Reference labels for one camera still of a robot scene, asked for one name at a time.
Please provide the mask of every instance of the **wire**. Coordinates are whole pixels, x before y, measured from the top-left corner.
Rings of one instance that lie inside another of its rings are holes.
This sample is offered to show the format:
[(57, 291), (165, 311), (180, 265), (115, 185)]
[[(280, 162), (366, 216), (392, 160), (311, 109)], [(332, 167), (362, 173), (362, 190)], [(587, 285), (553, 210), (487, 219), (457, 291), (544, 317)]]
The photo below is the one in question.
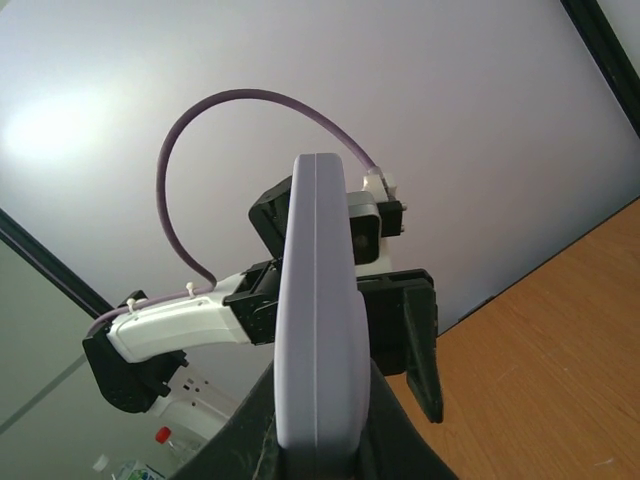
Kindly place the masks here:
[[(182, 245), (182, 242), (180, 242), (175, 229), (173, 228), (171, 218), (169, 217), (169, 208), (167, 205), (167, 168), (169, 166), (169, 159), (171, 158), (173, 147), (178, 141), (178, 138), (180, 138), (180, 135), (182, 134), (184, 129), (206, 110), (233, 100), (263, 100), (265, 102), (276, 103), (278, 105), (282, 105), (284, 107), (291, 108), (296, 112), (299, 112), (304, 116), (310, 118), (320, 126), (324, 127), (329, 133), (340, 140), (356, 156), (356, 158), (360, 160), (368, 173), (381, 174), (380, 169), (376, 166), (375, 162), (371, 159), (367, 152), (365, 152), (363, 148), (358, 145), (356, 141), (353, 140), (353, 138), (351, 138), (344, 130), (342, 130), (338, 125), (333, 123), (317, 110), (314, 110), (313, 108), (294, 98), (269, 90), (243, 88), (226, 90), (224, 92), (219, 92), (203, 100), (200, 100), (198, 103), (184, 112), (182, 116), (174, 123), (173, 127), (171, 127), (171, 130), (169, 130), (169, 133), (167, 134), (164, 143), (162, 144), (162, 148), (160, 149), (160, 154), (158, 155), (158, 164), (156, 170), (156, 208), (158, 209), (158, 216), (160, 217), (160, 224), (162, 225), (164, 234), (167, 237), (169, 244), (176, 252), (176, 254), (182, 259), (182, 261), (184, 261), (184, 263), (191, 267), (193, 271), (200, 274), (209, 282), (209, 285), (207, 285), (206, 287), (194, 289), (193, 293), (195, 295), (212, 292), (215, 289), (218, 280), (213, 273), (202, 266), (191, 256), (189, 252), (187, 252), (187, 250)], [(189, 292), (183, 291), (154, 299), (142, 300), (135, 303), (135, 308), (140, 309), (150, 307), (158, 303), (166, 302), (169, 300), (176, 300), (178, 298), (187, 296), (189, 296)], [(111, 321), (118, 315), (128, 312), (129, 307), (127, 306), (116, 308), (108, 313), (105, 313), (91, 324), (90, 331), (93, 330), (97, 325), (103, 322)]]

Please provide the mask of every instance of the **wooden table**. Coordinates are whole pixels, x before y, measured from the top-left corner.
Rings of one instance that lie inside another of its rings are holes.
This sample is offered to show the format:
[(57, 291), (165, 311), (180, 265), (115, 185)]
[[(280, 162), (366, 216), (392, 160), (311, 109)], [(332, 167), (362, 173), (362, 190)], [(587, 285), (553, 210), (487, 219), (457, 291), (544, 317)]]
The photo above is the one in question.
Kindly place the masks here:
[(444, 423), (389, 383), (461, 478), (640, 479), (640, 201), (438, 340)]

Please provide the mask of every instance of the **white bottle cap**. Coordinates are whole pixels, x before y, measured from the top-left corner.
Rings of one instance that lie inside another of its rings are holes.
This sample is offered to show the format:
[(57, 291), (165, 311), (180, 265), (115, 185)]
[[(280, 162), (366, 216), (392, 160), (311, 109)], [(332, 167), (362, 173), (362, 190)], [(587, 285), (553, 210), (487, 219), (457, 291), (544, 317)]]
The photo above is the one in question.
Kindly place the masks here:
[(93, 464), (93, 469), (96, 472), (101, 472), (107, 468), (107, 465), (109, 465), (109, 457), (106, 455), (100, 455), (98, 460), (96, 460), (96, 463)]

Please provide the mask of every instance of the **bottle cap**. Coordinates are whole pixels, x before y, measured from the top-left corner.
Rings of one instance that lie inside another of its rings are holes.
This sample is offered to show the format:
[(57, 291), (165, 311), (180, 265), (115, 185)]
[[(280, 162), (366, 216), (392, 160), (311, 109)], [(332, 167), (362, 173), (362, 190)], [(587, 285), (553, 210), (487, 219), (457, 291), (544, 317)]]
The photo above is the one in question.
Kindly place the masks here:
[(158, 430), (158, 433), (156, 433), (156, 442), (162, 444), (169, 440), (170, 436), (171, 429), (169, 427), (162, 427), (160, 430)]
[(107, 465), (109, 465), (109, 457), (106, 455), (100, 455), (98, 460), (96, 460), (96, 463), (93, 464), (93, 469), (96, 472), (101, 472), (107, 468)]

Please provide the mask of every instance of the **plastic bottle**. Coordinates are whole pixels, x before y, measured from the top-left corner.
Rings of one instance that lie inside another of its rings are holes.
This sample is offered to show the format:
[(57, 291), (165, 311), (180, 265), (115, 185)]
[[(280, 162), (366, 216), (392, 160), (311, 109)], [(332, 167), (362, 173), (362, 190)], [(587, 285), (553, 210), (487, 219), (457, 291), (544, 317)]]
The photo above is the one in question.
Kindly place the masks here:
[(165, 480), (166, 477), (139, 460), (114, 463), (106, 455), (100, 455), (93, 469), (104, 480)]
[(169, 427), (162, 427), (156, 433), (156, 442), (161, 445), (166, 445), (173, 457), (177, 460), (178, 466), (182, 466), (193, 458), (198, 450), (200, 450), (201, 444), (194, 440), (187, 440), (180, 438), (171, 431)]

